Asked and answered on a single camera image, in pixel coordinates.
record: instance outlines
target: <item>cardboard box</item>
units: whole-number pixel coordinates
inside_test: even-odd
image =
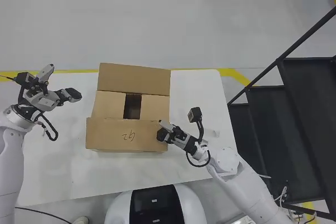
[[[86,148],[104,152],[165,152],[159,120],[169,120],[170,70],[101,63]]]

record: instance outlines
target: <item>black metal stairs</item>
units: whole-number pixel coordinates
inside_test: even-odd
[[[336,14],[334,7],[302,38],[247,85],[229,103],[239,154],[278,197],[288,187],[283,207],[325,199],[336,221],[336,55],[286,58]],[[283,86],[253,86],[275,66]],[[233,104],[242,94],[247,104]],[[301,208],[304,213],[315,211]]]

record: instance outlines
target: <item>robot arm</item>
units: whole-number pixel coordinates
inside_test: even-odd
[[[66,101],[76,102],[82,98],[73,88],[49,91],[48,79],[53,71],[54,66],[49,64],[36,77],[28,72],[19,73],[13,79],[21,85],[18,103],[0,113],[0,224],[14,223],[14,208],[24,180],[22,143],[25,134],[38,124],[50,140],[55,141],[58,133],[44,112],[52,111]],[[55,132],[55,137],[51,137],[45,124],[38,120],[40,117]]]
[[[196,122],[200,136],[198,139],[182,131],[178,126],[160,121],[162,128],[157,132],[157,140],[174,144],[202,162],[213,179],[233,200],[235,205],[257,224],[292,224],[293,222],[279,208],[264,181],[250,165],[232,148],[215,148],[209,151],[202,144],[202,113],[200,108],[192,108],[189,121]]]

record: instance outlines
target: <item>person's foot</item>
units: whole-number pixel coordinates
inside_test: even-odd
[[[90,220],[85,216],[81,216],[80,218],[72,222],[72,224],[89,224],[89,223],[90,223]]]

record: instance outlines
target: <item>concrete floor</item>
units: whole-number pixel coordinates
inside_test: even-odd
[[[330,0],[22,0],[0,1],[0,71],[98,69],[100,62],[161,68],[237,68],[252,80],[332,7]],[[336,18],[292,56],[336,53]],[[229,101],[243,86],[222,77]],[[277,70],[258,84],[280,84]],[[239,214],[211,180],[187,183],[208,223]],[[67,220],[103,223],[110,202],[101,195],[33,206]],[[62,223],[17,211],[16,223]]]

